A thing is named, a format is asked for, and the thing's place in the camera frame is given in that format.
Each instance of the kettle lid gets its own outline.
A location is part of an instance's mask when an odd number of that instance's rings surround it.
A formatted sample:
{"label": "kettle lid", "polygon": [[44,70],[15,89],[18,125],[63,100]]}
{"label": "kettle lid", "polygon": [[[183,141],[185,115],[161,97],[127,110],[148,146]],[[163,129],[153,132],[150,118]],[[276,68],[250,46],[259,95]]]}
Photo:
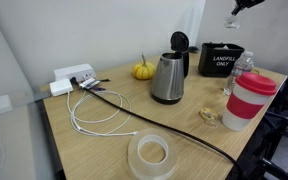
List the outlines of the kettle lid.
{"label": "kettle lid", "polygon": [[171,37],[171,49],[176,52],[185,52],[189,46],[187,36],[180,31],[173,33]]}

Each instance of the small object on table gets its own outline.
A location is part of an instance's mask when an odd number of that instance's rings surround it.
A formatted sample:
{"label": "small object on table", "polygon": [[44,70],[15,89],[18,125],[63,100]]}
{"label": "small object on table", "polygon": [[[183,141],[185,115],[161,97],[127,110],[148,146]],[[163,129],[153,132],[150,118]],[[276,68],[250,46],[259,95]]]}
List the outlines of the small object on table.
{"label": "small object on table", "polygon": [[256,69],[252,69],[251,72],[254,73],[254,74],[260,74],[260,72],[258,70],[256,70]]}
{"label": "small object on table", "polygon": [[101,87],[94,87],[94,88],[92,88],[92,90],[95,90],[95,91],[105,91],[106,89],[105,89],[105,88],[101,88]]}
{"label": "small object on table", "polygon": [[218,114],[209,108],[203,108],[200,110],[199,115],[204,119],[204,123],[211,127],[217,127]]}
{"label": "small object on table", "polygon": [[190,46],[190,47],[188,47],[187,51],[189,53],[198,53],[199,50],[196,46]]}
{"label": "small object on table", "polygon": [[144,54],[142,54],[143,63],[138,63],[133,67],[133,77],[139,80],[152,79],[155,75],[155,67],[152,63],[146,62]]}
{"label": "small object on table", "polygon": [[101,82],[109,82],[111,80],[110,79],[99,79],[99,81],[101,81]]}
{"label": "small object on table", "polygon": [[84,81],[83,83],[79,84],[81,88],[91,89],[92,87],[96,86],[100,81],[89,78],[88,80]]}

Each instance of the kettle handle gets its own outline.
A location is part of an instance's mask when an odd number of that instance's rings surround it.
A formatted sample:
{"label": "kettle handle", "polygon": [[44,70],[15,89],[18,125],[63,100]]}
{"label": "kettle handle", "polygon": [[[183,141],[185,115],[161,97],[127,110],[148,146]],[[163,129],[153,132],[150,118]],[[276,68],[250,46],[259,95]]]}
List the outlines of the kettle handle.
{"label": "kettle handle", "polygon": [[188,75],[188,67],[190,66],[189,62],[189,52],[176,52],[176,54],[181,55],[183,57],[183,68],[184,68],[184,78]]}

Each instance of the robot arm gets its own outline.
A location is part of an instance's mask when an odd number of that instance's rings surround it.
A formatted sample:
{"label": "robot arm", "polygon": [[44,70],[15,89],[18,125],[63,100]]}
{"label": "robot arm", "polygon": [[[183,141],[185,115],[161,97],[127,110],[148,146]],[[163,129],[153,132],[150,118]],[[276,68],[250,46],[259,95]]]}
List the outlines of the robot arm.
{"label": "robot arm", "polygon": [[259,3],[264,2],[265,0],[235,0],[236,5],[234,10],[231,12],[233,16],[236,16],[244,8],[251,8]]}

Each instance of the white wall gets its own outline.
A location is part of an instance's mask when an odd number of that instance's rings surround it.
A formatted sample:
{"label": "white wall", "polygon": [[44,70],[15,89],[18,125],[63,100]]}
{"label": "white wall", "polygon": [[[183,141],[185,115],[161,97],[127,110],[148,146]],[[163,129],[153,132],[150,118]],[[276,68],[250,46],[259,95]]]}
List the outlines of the white wall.
{"label": "white wall", "polygon": [[173,32],[195,44],[205,0],[0,0],[0,28],[34,90],[53,70],[95,70],[170,50]]}
{"label": "white wall", "polygon": [[288,75],[288,0],[266,0],[238,14],[241,27],[227,29],[224,18],[232,0],[207,0],[197,38],[204,42],[236,43],[253,51],[255,65]]}

